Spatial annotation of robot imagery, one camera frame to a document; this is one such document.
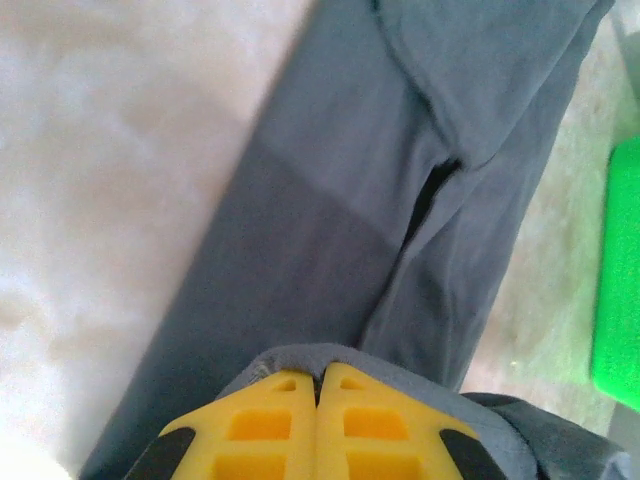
green object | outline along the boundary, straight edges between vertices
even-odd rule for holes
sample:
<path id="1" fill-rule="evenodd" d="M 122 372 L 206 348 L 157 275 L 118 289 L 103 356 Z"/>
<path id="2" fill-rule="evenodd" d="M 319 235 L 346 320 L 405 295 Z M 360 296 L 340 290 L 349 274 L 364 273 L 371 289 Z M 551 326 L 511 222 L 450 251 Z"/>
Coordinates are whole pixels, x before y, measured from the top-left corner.
<path id="1" fill-rule="evenodd" d="M 640 137 L 611 157 L 592 376 L 640 411 Z"/>

